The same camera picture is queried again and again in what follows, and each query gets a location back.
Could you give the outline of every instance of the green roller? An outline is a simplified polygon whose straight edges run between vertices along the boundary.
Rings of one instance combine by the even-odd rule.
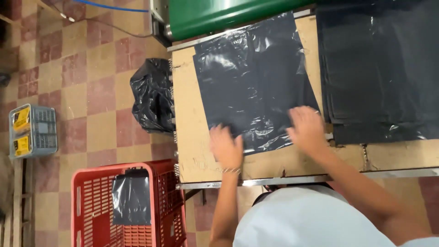
[[[221,30],[313,4],[315,0],[169,0],[174,40]]]

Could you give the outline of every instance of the white shirt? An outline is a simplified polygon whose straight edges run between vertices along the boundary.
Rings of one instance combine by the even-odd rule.
[[[269,194],[241,219],[233,247],[394,247],[366,216],[334,190],[320,185]],[[402,245],[439,246],[439,237]]]

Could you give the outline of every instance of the blue cable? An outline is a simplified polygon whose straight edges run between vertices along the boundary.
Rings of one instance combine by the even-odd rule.
[[[93,5],[96,7],[102,7],[102,8],[107,8],[107,9],[115,9],[115,10],[123,10],[123,11],[133,11],[133,12],[149,12],[148,10],[143,10],[143,9],[127,9],[127,8],[119,8],[119,7],[114,7],[114,6],[108,6],[108,5],[104,5],[104,4],[97,4],[94,2],[90,2],[87,0],[73,0],[76,2],[80,2],[83,4],[89,4],[89,5]]]

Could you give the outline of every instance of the bracelet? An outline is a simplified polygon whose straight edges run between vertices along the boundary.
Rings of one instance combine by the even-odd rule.
[[[223,170],[221,171],[221,173],[227,173],[227,172],[231,172],[231,173],[241,173],[241,168],[223,168]]]

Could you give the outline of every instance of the wooden pallet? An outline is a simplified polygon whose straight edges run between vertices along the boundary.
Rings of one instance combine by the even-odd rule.
[[[34,190],[31,160],[14,160],[14,198],[12,211],[2,224],[0,247],[33,247]]]

